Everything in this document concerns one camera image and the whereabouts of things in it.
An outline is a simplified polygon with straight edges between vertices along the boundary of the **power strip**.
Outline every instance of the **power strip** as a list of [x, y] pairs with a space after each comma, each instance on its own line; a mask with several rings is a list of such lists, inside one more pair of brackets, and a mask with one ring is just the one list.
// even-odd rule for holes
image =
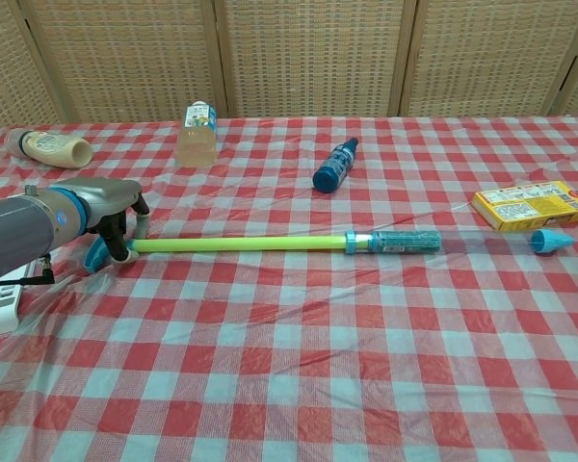
[[[28, 277], [34, 271], [34, 263], [29, 263], [18, 269], [14, 269], [0, 278], [0, 281], [9, 279], [20, 279]], [[17, 316], [17, 305], [21, 298], [23, 287], [18, 284], [0, 287], [0, 334], [12, 332], [19, 325]]]

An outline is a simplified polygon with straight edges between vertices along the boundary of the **blue water gun cap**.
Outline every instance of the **blue water gun cap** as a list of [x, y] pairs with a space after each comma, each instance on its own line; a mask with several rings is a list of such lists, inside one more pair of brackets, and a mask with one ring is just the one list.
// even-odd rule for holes
[[574, 238], [564, 233], [555, 233], [550, 229], [539, 229], [531, 235], [529, 245], [536, 253], [550, 253], [574, 244]]

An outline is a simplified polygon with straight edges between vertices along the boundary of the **yellow box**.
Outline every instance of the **yellow box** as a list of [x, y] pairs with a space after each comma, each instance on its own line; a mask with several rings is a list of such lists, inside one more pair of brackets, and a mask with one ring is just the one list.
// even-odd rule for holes
[[578, 195], [562, 181], [476, 192], [472, 204], [497, 231], [578, 221]]

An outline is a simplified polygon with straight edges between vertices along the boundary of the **plastic bottle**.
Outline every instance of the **plastic bottle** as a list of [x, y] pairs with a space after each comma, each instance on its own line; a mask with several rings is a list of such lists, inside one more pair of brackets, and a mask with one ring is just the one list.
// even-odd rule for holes
[[196, 101], [186, 110], [173, 156], [182, 167], [209, 167], [216, 155], [216, 111]]
[[351, 138], [338, 144], [329, 154], [325, 162], [312, 177], [315, 190], [320, 193], [333, 193], [347, 176], [355, 161], [357, 138]]
[[13, 128], [5, 137], [4, 144], [14, 156], [62, 168], [85, 167], [93, 154], [92, 147], [83, 138], [25, 128]]

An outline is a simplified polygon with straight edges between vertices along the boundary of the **toy water gun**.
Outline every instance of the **toy water gun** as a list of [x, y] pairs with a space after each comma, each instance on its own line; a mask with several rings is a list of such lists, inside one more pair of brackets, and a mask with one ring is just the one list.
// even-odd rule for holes
[[[441, 248], [438, 231], [347, 231], [337, 236], [262, 236], [245, 238], [133, 239], [128, 248], [136, 253], [227, 252], [263, 250], [344, 250], [345, 253], [435, 253]], [[93, 273], [109, 256], [102, 240], [96, 240], [84, 261]]]

